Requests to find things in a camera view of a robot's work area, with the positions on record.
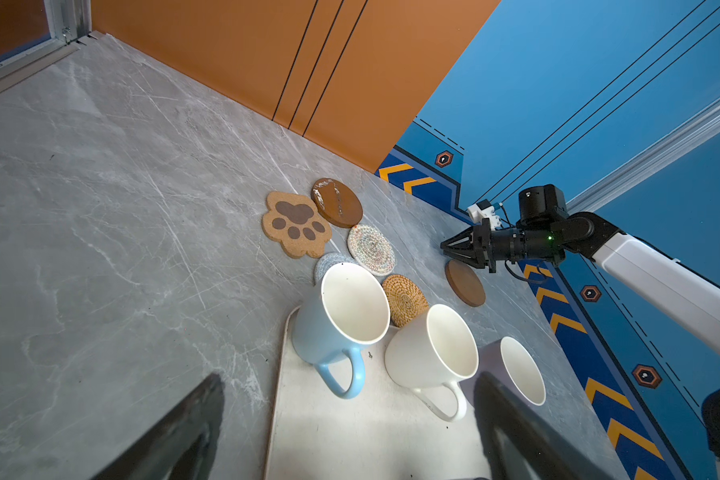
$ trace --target blue mug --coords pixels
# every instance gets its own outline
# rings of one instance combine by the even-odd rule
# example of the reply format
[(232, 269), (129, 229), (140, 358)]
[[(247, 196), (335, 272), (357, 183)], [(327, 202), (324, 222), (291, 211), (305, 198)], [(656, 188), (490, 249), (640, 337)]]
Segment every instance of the blue mug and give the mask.
[[(355, 398), (365, 385), (360, 351), (381, 340), (389, 328), (389, 302), (374, 275), (360, 265), (335, 264), (315, 285), (293, 324), (293, 348), (314, 365), (338, 398)], [(328, 365), (349, 358), (352, 383), (344, 390)]]

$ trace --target mug handle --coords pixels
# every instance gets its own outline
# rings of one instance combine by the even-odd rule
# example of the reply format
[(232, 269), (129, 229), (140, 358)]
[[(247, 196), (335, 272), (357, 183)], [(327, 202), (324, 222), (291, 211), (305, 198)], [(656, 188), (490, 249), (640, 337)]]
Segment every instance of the mug handle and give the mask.
[(362, 360), (362, 355), (360, 355), (360, 349), (344, 349), (342, 353), (347, 356), (352, 364), (352, 382), (346, 391), (342, 390), (342, 386), (333, 378), (330, 370), (328, 370), (327, 363), (316, 363), (315, 370), (317, 370), (317, 373), (320, 374), (320, 377), (322, 377), (322, 380), (334, 395), (338, 398), (349, 400), (350, 398), (355, 398), (365, 385), (365, 363)]
[(427, 396), (422, 393), (422, 389), (411, 390), (418, 397), (419, 400), (423, 401), (424, 404), (430, 410), (432, 410), (432, 413), (436, 416), (442, 418), (446, 422), (456, 422), (457, 420), (461, 420), (465, 415), (467, 415), (467, 397), (464, 396), (464, 393), (461, 391), (456, 382), (446, 382), (443, 383), (443, 386), (451, 390), (456, 397), (456, 413), (453, 414), (453, 416), (446, 415), (438, 406), (433, 404), (432, 400), (427, 398)]

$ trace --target paw print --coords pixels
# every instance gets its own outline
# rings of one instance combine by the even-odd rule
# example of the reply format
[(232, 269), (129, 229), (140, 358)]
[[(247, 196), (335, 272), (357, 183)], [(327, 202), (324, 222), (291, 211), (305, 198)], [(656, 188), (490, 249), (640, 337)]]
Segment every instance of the paw print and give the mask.
[(264, 234), (279, 242), (292, 258), (304, 254), (319, 258), (331, 239), (331, 227), (318, 215), (315, 203), (304, 195), (271, 192), (266, 204), (269, 211), (262, 218)]

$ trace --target hexagon symbol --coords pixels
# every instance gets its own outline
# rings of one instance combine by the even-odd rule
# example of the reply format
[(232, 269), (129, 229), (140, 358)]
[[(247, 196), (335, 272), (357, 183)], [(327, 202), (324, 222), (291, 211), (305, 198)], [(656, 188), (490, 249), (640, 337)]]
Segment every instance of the hexagon symbol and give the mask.
[(438, 157), (434, 160), (434, 164), (438, 167), (447, 167), (451, 164), (451, 162), (454, 160), (454, 155), (449, 151), (444, 151)]
[(581, 290), (581, 298), (583, 298), (585, 302), (597, 302), (602, 296), (603, 293), (601, 293), (600, 289), (595, 285), (587, 285)]
[(632, 371), (632, 376), (635, 377), (639, 385), (646, 386), (649, 389), (655, 389), (661, 383), (661, 376), (652, 366), (638, 365)]

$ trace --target yellow woven coaster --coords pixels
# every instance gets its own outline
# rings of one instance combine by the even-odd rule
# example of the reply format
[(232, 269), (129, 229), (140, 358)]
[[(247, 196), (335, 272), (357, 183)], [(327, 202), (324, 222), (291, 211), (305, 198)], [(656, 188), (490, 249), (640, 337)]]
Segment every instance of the yellow woven coaster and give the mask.
[(392, 323), (404, 327), (408, 322), (429, 308), (427, 298), (415, 283), (403, 275), (390, 275), (382, 283), (387, 294)]

